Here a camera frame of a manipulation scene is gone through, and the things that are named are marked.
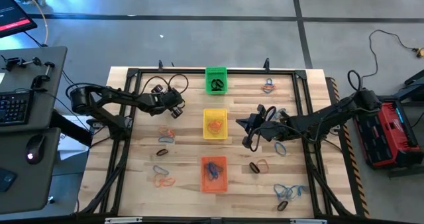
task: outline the wooden tabletop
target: wooden tabletop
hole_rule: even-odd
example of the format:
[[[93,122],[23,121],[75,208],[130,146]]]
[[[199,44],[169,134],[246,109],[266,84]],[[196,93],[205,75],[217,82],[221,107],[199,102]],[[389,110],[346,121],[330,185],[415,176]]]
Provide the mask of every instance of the wooden tabletop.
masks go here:
[[[128,67],[112,67],[107,85],[124,87]],[[323,70],[306,70],[307,81],[314,111],[330,105]],[[145,81],[157,74],[143,74]],[[292,79],[284,75],[228,75],[228,92],[225,95],[207,95],[204,74],[186,74],[189,87],[182,96],[185,99],[184,114],[173,119],[169,112],[151,117],[139,110],[136,112],[129,159],[125,172],[119,215],[174,216],[174,217],[313,217],[311,196],[306,175],[305,159],[300,140],[283,142],[287,155],[280,156],[274,150],[274,142],[261,139],[256,152],[241,145],[246,135],[235,119],[247,118],[256,113],[258,104],[265,108],[275,105],[286,108],[289,115],[297,115]],[[160,74],[168,80],[171,74]],[[267,78],[272,78],[276,89],[265,94],[260,88]],[[152,80],[146,90],[150,91],[160,80]],[[178,90],[186,86],[186,80],[175,77],[171,84]],[[304,113],[304,95],[301,92]],[[120,105],[105,106],[111,113],[118,114]],[[203,110],[225,108],[228,112],[226,140],[203,139]],[[175,143],[163,145],[158,142],[158,128],[167,126],[175,130]],[[105,129],[94,137],[93,142],[109,136]],[[336,136],[328,139],[339,145]],[[85,169],[79,201],[83,209],[96,195],[105,181],[111,153],[112,141],[98,144],[90,150]],[[167,148],[165,156],[156,156],[161,148]],[[355,213],[343,155],[326,142],[322,142],[321,153],[325,165],[327,183],[335,195],[352,213]],[[226,156],[228,191],[224,194],[201,192],[202,156]],[[264,158],[270,165],[267,174],[253,174],[249,162]],[[175,178],[172,187],[156,188],[153,185],[153,165],[169,170]],[[285,186],[304,185],[307,192],[290,201],[283,212],[277,211],[278,199],[274,184]],[[324,211],[322,191],[317,184],[320,207]]]

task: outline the computer mouse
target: computer mouse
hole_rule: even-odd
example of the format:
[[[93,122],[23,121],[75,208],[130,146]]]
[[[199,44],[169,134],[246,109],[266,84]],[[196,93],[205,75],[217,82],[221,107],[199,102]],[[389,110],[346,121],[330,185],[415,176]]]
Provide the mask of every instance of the computer mouse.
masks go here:
[[[42,134],[34,135],[26,144],[25,158],[29,164],[38,164],[44,155],[44,140]]]

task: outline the monitor screen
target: monitor screen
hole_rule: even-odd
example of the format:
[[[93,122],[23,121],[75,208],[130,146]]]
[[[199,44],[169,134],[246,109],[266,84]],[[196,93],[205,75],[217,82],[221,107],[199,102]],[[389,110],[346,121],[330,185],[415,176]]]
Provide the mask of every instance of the monitor screen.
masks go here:
[[[14,0],[0,0],[0,38],[36,27]]]

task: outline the concrete floor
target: concrete floor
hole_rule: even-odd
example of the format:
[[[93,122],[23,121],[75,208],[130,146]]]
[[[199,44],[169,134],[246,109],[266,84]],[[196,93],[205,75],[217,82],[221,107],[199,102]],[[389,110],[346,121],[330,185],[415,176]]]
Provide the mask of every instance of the concrete floor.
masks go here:
[[[145,17],[135,20],[126,16],[104,18],[107,20],[49,19],[48,45],[68,47],[65,71],[74,82],[105,84],[111,66],[157,66],[159,59],[166,66],[173,62],[176,66],[261,67],[267,57],[273,68],[307,68],[310,65],[304,62],[302,51],[305,51],[306,43],[300,39],[302,32],[299,35],[295,18],[299,12],[295,12],[293,0],[46,1],[46,14],[200,16],[198,21],[146,20]],[[312,67],[322,68],[327,76],[335,78],[342,97],[353,92],[346,82],[347,71],[355,69],[362,75],[374,71],[368,47],[368,35],[373,30],[380,28],[397,33],[407,46],[424,46],[421,32],[424,19],[415,20],[418,23],[393,20],[424,18],[424,11],[419,9],[424,0],[299,1],[304,17],[365,18],[356,20],[360,23],[304,22]],[[35,7],[25,6],[24,9],[28,13],[38,13]],[[249,21],[230,21],[234,19],[231,16],[249,17],[245,19]],[[263,20],[267,21],[253,21],[258,17],[265,17]],[[381,20],[370,23],[367,18]],[[39,28],[29,33],[41,41],[44,39],[44,24],[40,19],[35,21]],[[380,69],[378,75],[364,79],[364,86],[377,94],[395,93],[405,79],[423,69],[424,60],[403,49],[396,39],[375,34],[373,41]],[[27,47],[34,47],[34,43],[24,34],[0,39],[0,49]],[[66,86],[63,82],[60,91]],[[69,104],[63,92],[58,97]],[[419,109],[407,111],[412,122],[421,112]],[[424,192],[421,185],[424,175],[390,180],[386,172],[371,170],[363,160],[356,131],[351,123],[348,125],[371,217],[423,223]],[[422,128],[422,125],[415,127],[417,136]],[[69,162],[81,164],[83,158]],[[77,170],[72,170],[72,165],[66,167],[62,171],[64,174],[81,172],[80,166]],[[71,213],[81,175],[61,175],[56,179],[51,192],[56,192],[63,205],[48,205],[39,212],[0,215],[0,219]],[[72,188],[69,186],[68,190],[55,188],[55,183],[62,182],[76,184]]]

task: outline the yellow bin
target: yellow bin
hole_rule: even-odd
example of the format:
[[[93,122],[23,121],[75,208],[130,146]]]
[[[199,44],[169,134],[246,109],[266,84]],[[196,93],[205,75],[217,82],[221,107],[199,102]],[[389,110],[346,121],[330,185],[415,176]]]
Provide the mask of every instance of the yellow bin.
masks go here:
[[[203,110],[203,138],[226,139],[228,137],[227,110]]]

